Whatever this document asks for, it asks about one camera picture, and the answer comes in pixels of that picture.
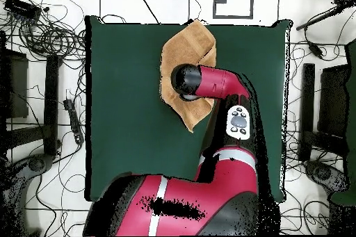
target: cloth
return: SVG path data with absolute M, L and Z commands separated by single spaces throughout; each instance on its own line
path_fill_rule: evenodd
M 184 101 L 179 97 L 172 87 L 170 75 L 176 66 L 184 63 L 216 66 L 216 40 L 199 20 L 170 38 L 164 44 L 161 54 L 161 98 L 178 113 L 192 133 L 194 126 L 211 112 L 214 100 L 199 98 Z

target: green tablecloth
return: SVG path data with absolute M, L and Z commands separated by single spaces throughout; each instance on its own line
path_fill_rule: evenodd
M 331 200 L 342 206 L 356 206 L 356 40 L 347 44 L 345 51 L 351 73 L 346 83 L 348 93 L 346 141 L 349 153 L 343 161 L 343 169 L 350 185 L 347 191 L 333 194 Z
M 216 67 L 246 74 L 257 91 L 270 185 L 278 202 L 283 200 L 281 128 L 289 25 L 284 20 L 274 27 L 207 26 L 216 39 Z M 123 172 L 194 177 L 210 116 L 192 134 L 159 95 L 162 47 L 184 27 L 102 24 L 96 17 L 86 18 L 86 33 L 91 36 L 87 62 L 91 61 L 92 74 L 88 200 L 96 200 Z

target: cable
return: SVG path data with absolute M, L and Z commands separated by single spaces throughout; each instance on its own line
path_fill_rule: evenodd
M 145 2 L 145 4 L 146 4 L 148 10 L 151 12 L 152 16 L 155 18 L 157 24 L 161 24 L 161 23 L 158 21 L 157 17 L 156 17 L 156 16 L 154 15 L 154 13 L 152 12 L 151 8 L 148 6 L 146 0 L 143 0 L 143 1 Z
M 122 23 L 126 23 L 125 18 L 123 18 L 123 17 L 121 17 L 121 16 L 119 16 L 119 15 L 114 15 L 114 14 L 107 14 L 107 15 L 103 16 L 103 17 L 102 17 L 103 23 L 106 23 L 106 22 L 104 21 L 104 18 L 105 18 L 106 16 L 119 17 L 119 18 L 122 20 Z
M 312 21 L 314 18 L 316 18 L 316 17 L 318 17 L 318 16 L 320 16 L 320 15 L 323 15 L 323 14 L 325 14 L 325 13 L 328 13 L 328 12 L 330 12 L 330 11 L 336 9 L 336 8 L 338 8 L 338 6 L 332 7 L 332 8 L 329 9 L 329 10 L 326 10 L 326 11 L 324 11 L 324 12 L 321 12 L 321 13 L 319 13 L 319 14 L 313 16 L 311 19 L 308 20 L 307 24 L 308 24 L 310 21 Z M 317 44 L 311 42 L 311 41 L 308 39 L 308 37 L 307 37 L 307 29 L 308 29 L 308 28 L 305 27 L 305 28 L 304 28 L 304 37 L 305 37 L 305 39 L 306 39 L 306 41 L 307 41 L 307 43 L 308 43 L 308 45 L 309 45 L 309 49 L 311 50 L 311 52 L 312 52 L 315 56 L 319 57 L 321 60 L 324 60 L 324 61 L 333 61 L 333 60 L 337 59 L 339 56 L 345 57 L 345 56 L 340 55 L 340 48 L 339 48 L 339 46 L 338 46 L 338 43 L 339 43 L 339 41 L 340 41 L 340 38 L 341 38 L 341 34 L 342 34 L 342 32 L 343 32 L 343 29 L 345 28 L 346 24 L 348 23 L 348 21 L 351 19 L 351 17 L 352 17 L 355 13 L 356 13 L 356 10 L 353 11 L 353 13 L 350 15 L 350 17 L 346 20 L 345 24 L 343 25 L 343 27 L 342 27 L 342 29 L 341 29 L 341 31 L 340 31 L 339 37 L 338 37 L 338 39 L 337 39 L 337 42 L 336 42 L 336 44 L 334 44 L 334 51 L 333 51 L 333 52 L 334 52 L 335 57 L 334 57 L 333 59 L 325 59 L 325 58 L 324 58 L 324 57 L 327 56 L 326 50 L 325 50 L 325 54 L 323 54 L 321 48 L 318 47 Z
M 199 7 L 200 7 L 199 14 L 197 15 L 197 18 L 196 18 L 196 19 L 199 19 L 200 13 L 202 12 L 202 6 L 200 5 L 200 3 L 199 3 L 197 0 L 195 0 L 195 2 L 197 2 L 197 4 L 198 4 Z
M 69 237 L 68 234 L 69 234 L 70 230 L 72 230 L 73 227 L 75 227 L 75 226 L 83 226 L 83 225 L 85 225 L 85 223 L 73 224 L 73 225 L 68 229 L 68 231 L 65 233 L 64 237 L 66 237 L 66 236 Z
M 54 221 L 55 221 L 56 218 L 57 218 L 57 213 L 56 213 L 52 208 L 50 208 L 49 206 L 47 206 L 46 204 L 44 204 L 44 203 L 41 201 L 41 199 L 38 197 L 38 190 L 40 189 L 41 183 L 42 183 L 42 174 L 40 175 L 40 183 L 38 184 L 38 187 L 37 187 L 36 193 L 35 193 L 36 199 L 38 200 L 38 202 L 39 202 L 41 205 L 43 205 L 44 207 L 46 207 L 46 208 L 48 208 L 48 209 L 50 209 L 51 211 L 54 212 L 54 219 L 52 220 L 51 224 L 48 226 L 46 232 L 44 233 L 44 234 L 45 234 L 44 237 L 47 237 L 47 233 L 48 233 L 49 229 L 51 228 L 51 226 L 53 225 Z

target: control panel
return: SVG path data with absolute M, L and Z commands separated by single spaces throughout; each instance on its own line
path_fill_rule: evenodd
M 227 135 L 236 139 L 250 139 L 250 114 L 241 105 L 232 106 L 227 113 Z

